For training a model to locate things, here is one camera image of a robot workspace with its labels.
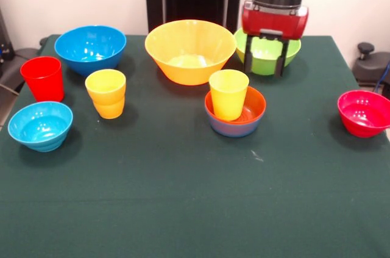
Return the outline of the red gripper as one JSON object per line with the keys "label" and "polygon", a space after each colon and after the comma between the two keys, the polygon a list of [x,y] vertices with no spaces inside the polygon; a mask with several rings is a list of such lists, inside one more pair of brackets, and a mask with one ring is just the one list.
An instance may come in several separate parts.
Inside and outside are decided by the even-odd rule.
{"label": "red gripper", "polygon": [[244,72],[252,72],[252,40],[253,37],[276,36],[281,37],[282,50],[275,65],[275,76],[282,77],[288,52],[289,40],[298,40],[302,37],[308,21],[308,7],[298,9],[276,9],[245,0],[241,16],[243,32],[247,34],[244,53]]}

